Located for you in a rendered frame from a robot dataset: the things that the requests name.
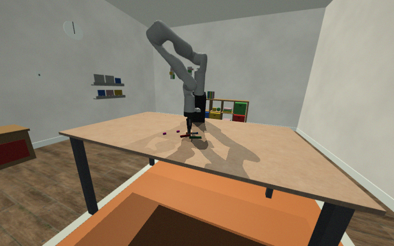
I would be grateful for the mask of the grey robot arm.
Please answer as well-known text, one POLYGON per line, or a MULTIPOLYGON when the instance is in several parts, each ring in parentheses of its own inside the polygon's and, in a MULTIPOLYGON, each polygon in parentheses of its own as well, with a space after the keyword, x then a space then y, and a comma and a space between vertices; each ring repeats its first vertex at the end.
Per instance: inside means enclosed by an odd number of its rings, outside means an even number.
POLYGON ((174 70, 177 77, 184 82, 184 112, 201 112, 200 108, 195 108, 194 95, 204 95, 207 54, 194 52, 192 46, 188 42, 179 37, 161 20, 154 22, 147 29, 146 35, 150 43, 174 70), (173 43, 174 49, 178 55, 200 66, 198 70, 195 70, 194 78, 187 71, 182 61, 170 54, 164 48, 162 44, 167 40, 173 43), (192 91, 194 91, 194 95, 192 91))

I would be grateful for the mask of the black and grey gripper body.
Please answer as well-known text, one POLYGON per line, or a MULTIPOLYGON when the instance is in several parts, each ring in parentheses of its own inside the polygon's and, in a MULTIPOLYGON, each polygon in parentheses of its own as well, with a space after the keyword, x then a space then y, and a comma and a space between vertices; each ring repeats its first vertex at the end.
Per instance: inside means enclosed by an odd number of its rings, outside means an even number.
POLYGON ((191 122, 191 118, 195 116, 195 112, 191 112, 191 113, 189 113, 189 112, 184 112, 184 116, 187 117, 188 123, 189 123, 189 120, 190 120, 190 122, 191 122))

